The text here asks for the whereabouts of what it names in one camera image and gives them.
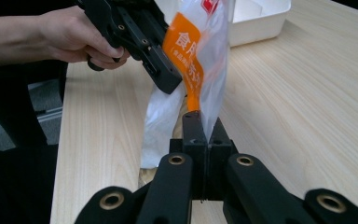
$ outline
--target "orange label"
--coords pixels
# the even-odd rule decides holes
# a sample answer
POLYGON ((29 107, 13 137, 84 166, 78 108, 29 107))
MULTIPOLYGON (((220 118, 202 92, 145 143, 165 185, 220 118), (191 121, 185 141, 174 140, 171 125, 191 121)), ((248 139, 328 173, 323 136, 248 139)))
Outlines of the orange label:
POLYGON ((182 73, 189 111, 200 110, 203 70, 196 57, 200 36, 199 29, 184 15, 177 13, 162 44, 168 58, 182 73))

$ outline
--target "plastic bag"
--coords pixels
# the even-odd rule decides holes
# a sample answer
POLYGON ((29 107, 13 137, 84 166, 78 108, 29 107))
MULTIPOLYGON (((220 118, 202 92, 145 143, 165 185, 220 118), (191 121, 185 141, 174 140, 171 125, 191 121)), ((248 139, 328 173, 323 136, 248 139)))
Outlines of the plastic bag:
POLYGON ((181 72, 171 95, 154 88, 145 118, 141 168, 157 167, 168 154, 183 97, 188 111, 200 110, 206 138, 212 135, 226 85, 228 0, 184 0, 164 39, 163 50, 181 72))

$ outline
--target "wooden table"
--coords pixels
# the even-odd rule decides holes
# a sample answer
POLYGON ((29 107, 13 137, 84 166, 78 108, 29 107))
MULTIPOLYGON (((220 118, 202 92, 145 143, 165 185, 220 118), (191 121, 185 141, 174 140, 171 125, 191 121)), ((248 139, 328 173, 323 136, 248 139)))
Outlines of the wooden table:
MULTIPOLYGON (((137 189, 152 81, 129 60, 72 64, 66 85, 51 223, 73 223, 105 187, 137 189)), ((296 196, 326 188, 358 205, 358 11, 293 0, 278 37, 232 48, 220 118, 296 196)), ((225 223, 221 203, 193 204, 192 223, 225 223)))

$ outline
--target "white container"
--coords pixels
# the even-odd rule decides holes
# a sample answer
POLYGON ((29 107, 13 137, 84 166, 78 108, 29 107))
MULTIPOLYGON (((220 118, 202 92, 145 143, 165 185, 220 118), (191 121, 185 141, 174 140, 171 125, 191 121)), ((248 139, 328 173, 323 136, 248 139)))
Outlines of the white container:
POLYGON ((236 0, 228 41, 231 47, 277 36, 291 0, 236 0))

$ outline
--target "black sleeve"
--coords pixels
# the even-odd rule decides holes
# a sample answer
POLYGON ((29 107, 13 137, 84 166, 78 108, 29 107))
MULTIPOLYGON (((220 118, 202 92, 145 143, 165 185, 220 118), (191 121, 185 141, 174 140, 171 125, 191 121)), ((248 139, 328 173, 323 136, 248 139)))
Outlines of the black sleeve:
POLYGON ((40 15, 51 10, 71 7, 75 0, 0 0, 0 16, 40 15))
POLYGON ((0 151, 0 223, 49 223, 57 146, 0 151))

